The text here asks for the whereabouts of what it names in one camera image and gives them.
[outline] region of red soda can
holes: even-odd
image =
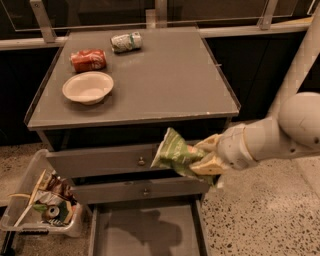
[[[100,49],[87,49],[71,53],[70,61],[77,73],[99,70],[107,65],[105,52]]]

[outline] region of drawer front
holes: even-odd
[[[72,193],[80,204],[97,204],[203,194],[208,189],[209,185],[207,183],[196,179],[178,177],[76,186],[72,188]]]
[[[156,145],[49,152],[47,159],[64,178],[141,172],[150,169]]]

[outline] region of terrazzo floor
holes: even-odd
[[[2,208],[41,148],[0,147]],[[320,157],[268,160],[249,170],[230,171],[221,182],[223,188],[210,190],[203,201],[212,256],[320,255]],[[79,238],[16,236],[13,247],[23,256],[87,255],[89,237],[87,218]]]

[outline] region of snack bag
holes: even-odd
[[[173,128],[168,128],[151,167],[174,169],[179,175],[196,178],[210,185],[215,184],[218,175],[198,175],[190,165],[200,162],[208,152],[187,145],[186,141]]]

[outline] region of crushed can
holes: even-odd
[[[99,70],[107,65],[105,52],[101,49],[86,49],[71,53],[70,62],[77,73]]]
[[[115,53],[129,52],[140,49],[142,37],[139,32],[113,36],[111,39],[112,51]]]

